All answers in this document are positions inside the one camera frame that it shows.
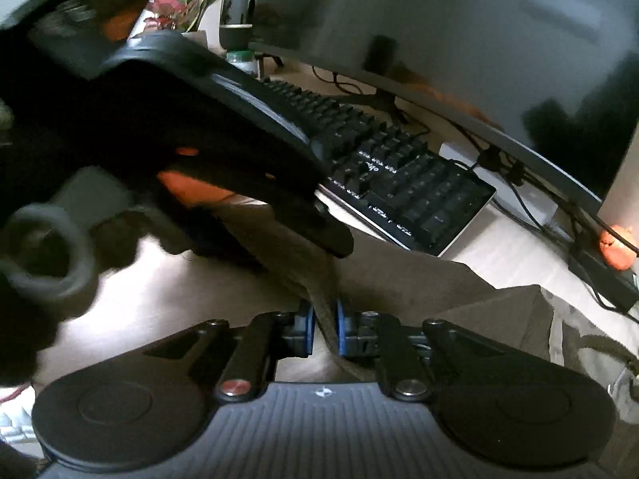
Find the orange gloved hand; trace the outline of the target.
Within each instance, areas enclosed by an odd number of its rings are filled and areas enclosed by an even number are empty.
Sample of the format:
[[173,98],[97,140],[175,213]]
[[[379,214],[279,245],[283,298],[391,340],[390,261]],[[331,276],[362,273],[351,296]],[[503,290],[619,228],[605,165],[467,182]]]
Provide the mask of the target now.
[[213,185],[207,180],[210,160],[195,147],[179,147],[175,150],[175,164],[159,171],[157,180],[184,206],[208,206],[231,202],[239,194],[228,188]]

